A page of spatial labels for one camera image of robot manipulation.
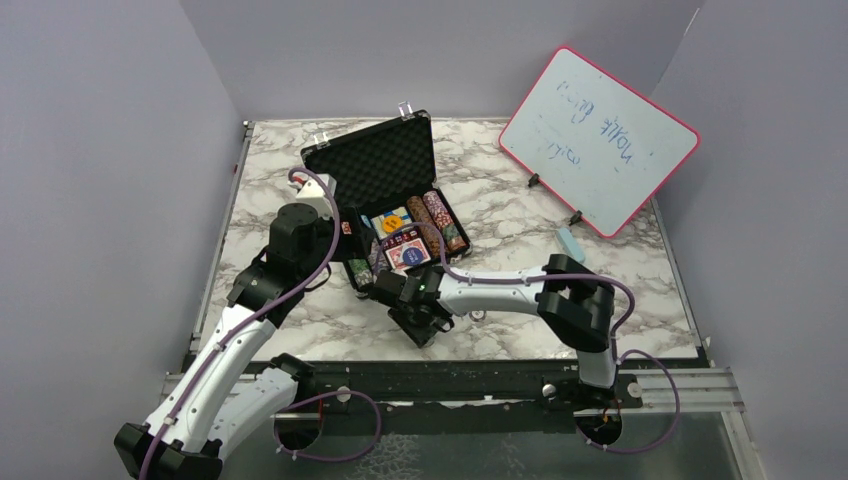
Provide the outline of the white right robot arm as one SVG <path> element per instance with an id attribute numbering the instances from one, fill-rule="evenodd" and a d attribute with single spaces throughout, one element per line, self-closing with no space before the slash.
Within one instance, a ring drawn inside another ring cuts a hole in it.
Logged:
<path id="1" fill-rule="evenodd" d="M 617 392 L 612 317 L 616 292 L 627 291 L 621 282 L 597 275 L 565 254 L 553 254 L 547 264 L 517 272 L 444 266 L 426 267 L 413 276 L 384 271 L 368 296 L 387 307 L 389 317 L 418 347 L 473 312 L 538 317 L 576 351 L 579 398 L 600 407 Z"/>

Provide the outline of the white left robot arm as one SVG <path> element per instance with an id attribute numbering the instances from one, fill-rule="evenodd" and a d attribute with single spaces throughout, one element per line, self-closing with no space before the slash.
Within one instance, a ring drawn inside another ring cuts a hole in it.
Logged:
<path id="1" fill-rule="evenodd" d="M 236 276 L 213 335 L 188 371 L 144 422 L 117 433 L 114 445 L 131 477 L 216 479 L 224 460 L 273 414 L 295 411 L 320 425 L 328 396 L 317 392 L 313 367 L 290 354 L 274 357 L 241 393 L 231 391 L 307 286 L 329 262 L 349 257 L 339 245 L 346 218 L 335 205 L 278 210 L 267 246 Z"/>

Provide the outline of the dark blue small blind button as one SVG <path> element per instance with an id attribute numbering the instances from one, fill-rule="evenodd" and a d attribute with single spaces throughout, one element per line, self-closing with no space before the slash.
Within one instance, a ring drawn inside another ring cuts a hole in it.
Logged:
<path id="1" fill-rule="evenodd" d="M 425 251 L 417 247 L 408 247 L 403 250 L 402 259 L 405 265 L 412 267 L 427 261 L 428 256 Z"/>

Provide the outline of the orange big blind button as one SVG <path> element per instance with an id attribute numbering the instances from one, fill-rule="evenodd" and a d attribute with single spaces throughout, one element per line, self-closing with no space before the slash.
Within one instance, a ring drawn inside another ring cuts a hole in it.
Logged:
<path id="1" fill-rule="evenodd" d="M 381 221 L 381 229 L 387 235 L 395 232 L 403 225 L 403 219 L 396 215 L 385 216 Z"/>

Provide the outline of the black poker set case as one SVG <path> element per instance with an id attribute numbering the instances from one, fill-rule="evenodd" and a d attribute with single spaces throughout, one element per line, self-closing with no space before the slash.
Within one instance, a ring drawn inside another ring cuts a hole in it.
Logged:
<path id="1" fill-rule="evenodd" d="M 406 103 L 401 104 L 400 110 L 400 116 L 394 119 L 335 138 L 316 139 L 300 151 L 301 160 L 307 169 L 327 174 L 335 180 L 335 199 L 340 211 L 343 208 L 358 208 L 370 222 L 372 217 L 394 208 L 403 206 L 407 209 L 406 201 L 412 196 L 422 198 L 425 193 L 435 190 L 468 243 L 464 249 L 449 252 L 442 237 L 441 255 L 435 258 L 419 229 L 421 223 L 411 216 L 411 224 L 400 227 L 389 236 L 416 227 L 418 238 L 427 246 L 431 260 L 404 271 L 394 270 L 386 256 L 388 249 L 381 245 L 384 239 L 380 240 L 375 232 L 371 253 L 366 258 L 373 274 L 384 270 L 416 272 L 428 264 L 438 262 L 442 257 L 460 258 L 472 249 L 465 229 L 436 185 L 435 146 L 430 114 L 425 110 L 414 111 Z M 357 296 L 364 298 L 367 293 L 358 293 L 353 286 L 347 261 L 344 261 L 343 266 L 350 284 Z"/>

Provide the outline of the red playing card deck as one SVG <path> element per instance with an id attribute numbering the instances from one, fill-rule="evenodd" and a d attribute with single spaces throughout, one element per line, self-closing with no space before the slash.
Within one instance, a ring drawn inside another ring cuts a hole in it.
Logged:
<path id="1" fill-rule="evenodd" d="M 400 271 L 417 267 L 431 260 L 427 246 L 420 238 L 389 248 L 386 256 L 391 268 Z"/>

